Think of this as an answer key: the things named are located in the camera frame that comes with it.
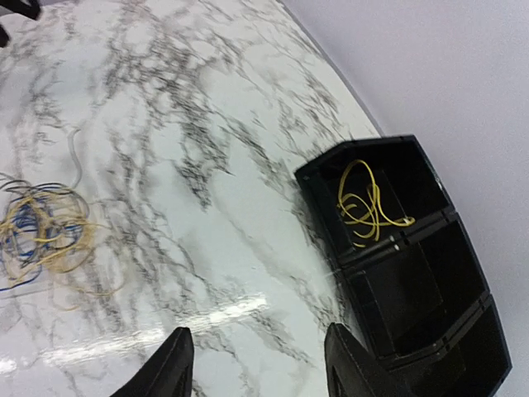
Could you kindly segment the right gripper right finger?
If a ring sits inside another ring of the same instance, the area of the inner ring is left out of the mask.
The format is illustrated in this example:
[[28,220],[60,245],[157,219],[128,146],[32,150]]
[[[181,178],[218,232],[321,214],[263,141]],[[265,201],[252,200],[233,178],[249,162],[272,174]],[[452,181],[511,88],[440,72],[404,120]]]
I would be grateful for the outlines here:
[[329,325],[324,351],[329,396],[413,396],[390,376],[343,324]]

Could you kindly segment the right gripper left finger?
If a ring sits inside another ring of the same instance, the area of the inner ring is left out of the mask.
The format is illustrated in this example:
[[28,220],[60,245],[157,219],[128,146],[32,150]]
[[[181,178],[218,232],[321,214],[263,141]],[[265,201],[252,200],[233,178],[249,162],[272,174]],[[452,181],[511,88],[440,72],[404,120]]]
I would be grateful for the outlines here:
[[178,327],[112,397],[190,397],[193,360],[191,330]]

